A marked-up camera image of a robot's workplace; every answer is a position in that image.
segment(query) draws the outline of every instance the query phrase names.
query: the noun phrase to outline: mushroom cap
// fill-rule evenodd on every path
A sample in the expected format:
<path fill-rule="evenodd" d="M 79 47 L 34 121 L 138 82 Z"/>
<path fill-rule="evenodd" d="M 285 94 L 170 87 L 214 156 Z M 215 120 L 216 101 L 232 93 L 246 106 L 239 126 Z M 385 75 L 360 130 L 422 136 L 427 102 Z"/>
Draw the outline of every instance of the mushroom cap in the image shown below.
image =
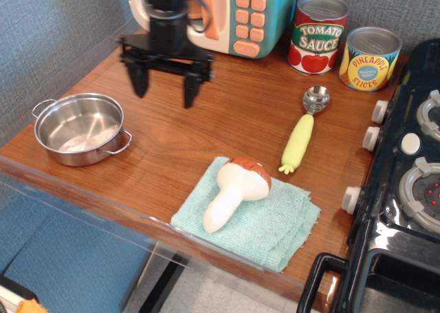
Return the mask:
<path fill-rule="evenodd" d="M 220 189 L 239 188 L 244 201 L 255 201 L 269 195 L 272 180 L 261 164 L 248 158 L 233 158 L 217 174 Z"/>
<path fill-rule="evenodd" d="M 266 180 L 267 184 L 269 185 L 269 189 L 271 189 L 272 179 L 269 173 L 260 163 L 246 157 L 231 158 L 230 160 L 228 160 L 228 163 L 234 163 L 243 167 L 245 170 L 257 172 L 264 180 Z"/>

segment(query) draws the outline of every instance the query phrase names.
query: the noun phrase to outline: wooden countertop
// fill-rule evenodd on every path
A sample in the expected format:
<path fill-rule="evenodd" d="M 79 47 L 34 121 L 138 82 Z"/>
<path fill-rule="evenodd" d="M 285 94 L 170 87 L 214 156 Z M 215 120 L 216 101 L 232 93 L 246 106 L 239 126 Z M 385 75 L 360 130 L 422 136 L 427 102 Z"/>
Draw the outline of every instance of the wooden countertop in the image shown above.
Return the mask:
<path fill-rule="evenodd" d="M 390 85 L 376 93 L 346 87 L 335 68 L 305 76 L 287 62 L 287 32 L 261 60 L 214 53 L 215 78 L 201 86 L 194 106 L 183 108 L 183 78 L 150 71 L 143 99 L 132 90 L 116 50 L 67 95 L 97 92 L 115 98 L 133 134 L 122 153 L 85 167 L 63 166 L 34 137 L 34 124 L 0 150 L 0 169 L 25 183 L 115 220 L 129 228 L 209 261 L 228 272 L 299 300 L 314 258 L 320 252 L 347 255 L 352 217 L 341 209 L 346 187 L 362 186 L 372 155 L 362 148 L 377 100 L 389 100 L 408 58 L 400 56 Z M 278 172 L 284 147 L 305 113 L 302 99 L 311 86 L 324 85 L 328 107 L 315 115 L 313 135 L 300 167 Z M 282 274 L 262 272 L 212 251 L 172 231 L 166 224 L 179 210 L 217 156 L 247 156 L 268 173 L 311 192 L 321 208 L 303 248 Z M 334 283 L 327 275 L 316 308 L 324 310 Z"/>

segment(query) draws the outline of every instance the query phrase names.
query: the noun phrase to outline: stainless steel pot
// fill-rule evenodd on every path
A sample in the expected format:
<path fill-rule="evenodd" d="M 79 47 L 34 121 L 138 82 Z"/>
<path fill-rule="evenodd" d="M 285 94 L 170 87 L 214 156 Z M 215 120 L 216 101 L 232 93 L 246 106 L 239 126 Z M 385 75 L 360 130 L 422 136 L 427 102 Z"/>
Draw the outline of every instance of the stainless steel pot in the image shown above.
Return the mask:
<path fill-rule="evenodd" d="M 49 102 L 51 105 L 37 116 L 36 109 Z M 35 138 L 52 158 L 64 165 L 97 163 L 125 150 L 133 139 L 122 128 L 124 112 L 119 103 L 102 94 L 44 100 L 33 108 L 32 115 L 36 118 Z M 129 141 L 118 149 L 123 133 Z"/>

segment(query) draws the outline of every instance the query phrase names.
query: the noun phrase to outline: white knob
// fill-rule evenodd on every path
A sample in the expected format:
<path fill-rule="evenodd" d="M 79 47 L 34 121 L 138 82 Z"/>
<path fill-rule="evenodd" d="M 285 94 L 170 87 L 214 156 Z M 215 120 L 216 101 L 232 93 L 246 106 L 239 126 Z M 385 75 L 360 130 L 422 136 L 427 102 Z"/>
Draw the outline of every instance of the white knob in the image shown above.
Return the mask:
<path fill-rule="evenodd" d="M 371 120 L 376 124 L 381 125 L 384 121 L 384 116 L 386 112 L 386 108 L 388 108 L 388 101 L 378 100 L 376 102 L 376 106 L 373 110 L 373 115 L 371 116 Z"/>
<path fill-rule="evenodd" d="M 368 151 L 373 151 L 376 145 L 377 137 L 379 137 L 380 127 L 368 127 L 366 130 L 362 147 Z"/>
<path fill-rule="evenodd" d="M 360 187 L 347 187 L 344 199 L 342 200 L 342 210 L 345 210 L 349 215 L 355 212 L 356 204 L 358 203 L 360 195 Z"/>
<path fill-rule="evenodd" d="M 400 142 L 400 149 L 406 155 L 414 155 L 420 149 L 420 138 L 415 133 L 407 133 Z"/>

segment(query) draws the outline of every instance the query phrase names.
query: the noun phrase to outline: blue chair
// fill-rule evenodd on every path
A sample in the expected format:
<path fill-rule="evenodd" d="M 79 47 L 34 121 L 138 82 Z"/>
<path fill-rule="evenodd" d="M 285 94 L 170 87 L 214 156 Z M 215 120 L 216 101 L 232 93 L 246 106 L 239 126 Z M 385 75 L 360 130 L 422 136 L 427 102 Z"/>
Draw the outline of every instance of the blue chair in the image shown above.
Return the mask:
<path fill-rule="evenodd" d="M 0 195 L 5 277 L 50 313 L 123 310 L 150 257 L 148 237 L 42 192 L 29 197 L 0 183 Z"/>

